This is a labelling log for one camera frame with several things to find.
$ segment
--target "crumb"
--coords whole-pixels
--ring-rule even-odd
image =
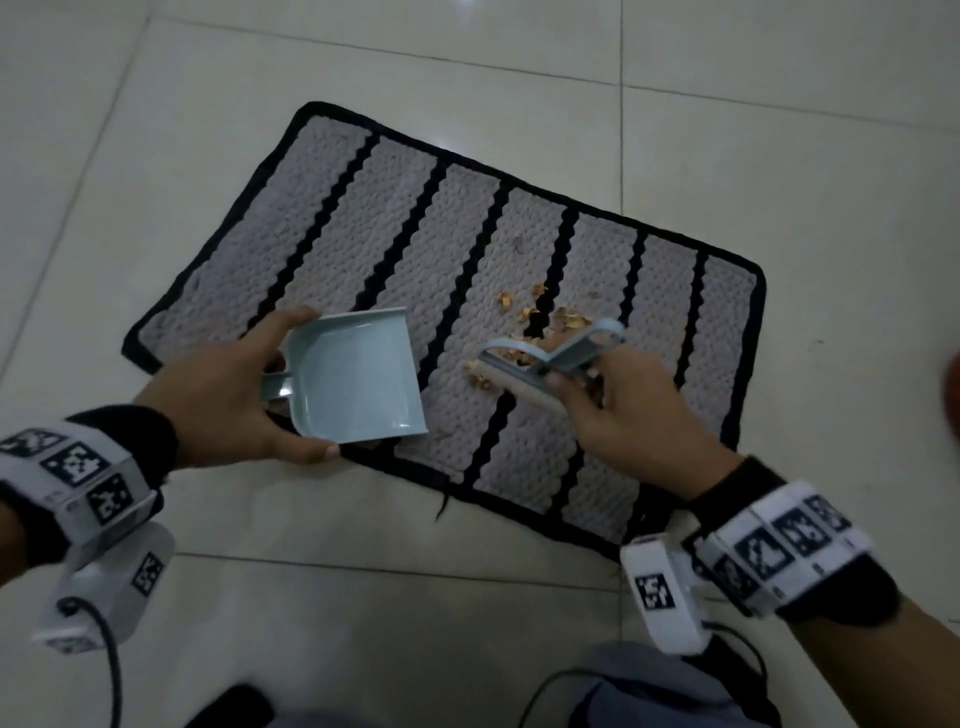
[[[496,302],[500,304],[500,308],[503,310],[504,313],[506,313],[507,311],[509,311],[511,308],[514,307],[515,298],[516,296],[512,294],[510,291],[501,291],[496,296]]]

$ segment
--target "gray mat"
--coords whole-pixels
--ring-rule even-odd
[[[502,290],[519,295],[514,311],[540,313],[505,316]],[[153,372],[276,307],[406,306],[430,434],[345,454],[615,558],[662,527],[669,498],[584,454],[564,418],[471,387],[463,362],[495,336],[541,335],[559,305],[616,318],[735,447],[764,295],[760,269],[737,255],[315,103],[123,352]]]

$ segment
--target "tile floor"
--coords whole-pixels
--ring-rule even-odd
[[[0,426],[129,398],[123,334],[326,100],[760,263],[743,449],[960,619],[958,31],[950,0],[0,0]],[[642,637],[615,565],[459,503],[435,522],[437,494],[345,463],[167,491],[181,556],[122,648],[128,725],[242,678],[284,708],[509,725],[585,645]],[[101,725],[103,656],[26,642],[54,575],[0,593],[0,715]],[[746,628],[788,728],[851,725],[780,625]]]

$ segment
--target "black cable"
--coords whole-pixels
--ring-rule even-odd
[[[113,697],[110,705],[110,728],[120,728],[120,715],[123,712],[123,684],[120,679],[120,655],[117,653],[117,642],[107,620],[95,606],[86,599],[78,596],[65,596],[57,600],[57,609],[65,617],[73,617],[78,611],[84,611],[97,623],[100,634],[104,638],[107,648],[107,660],[110,665],[110,684]]]
[[[703,625],[706,629],[709,629],[713,632],[722,632],[723,634],[736,637],[747,646],[747,649],[754,653],[754,657],[756,657],[756,663],[760,668],[760,677],[763,679],[763,687],[766,689],[767,681],[770,678],[770,673],[767,671],[766,660],[763,659],[763,655],[761,655],[760,651],[754,647],[754,644],[735,629],[723,624],[722,622],[704,621]]]
[[[543,692],[550,687],[554,680],[570,675],[576,675],[578,677],[598,677],[601,680],[610,679],[609,675],[605,675],[603,672],[597,672],[595,669],[589,669],[587,667],[571,667],[570,669],[562,669],[558,672],[554,672],[552,675],[546,678],[546,680],[540,683],[540,687],[534,691],[534,694],[527,702],[527,707],[523,709],[523,713],[520,715],[520,720],[517,722],[516,728],[523,728],[523,725],[527,722],[527,718],[530,717],[530,714],[533,711],[534,706],[537,704],[537,701],[540,700],[540,696],[543,695]]]

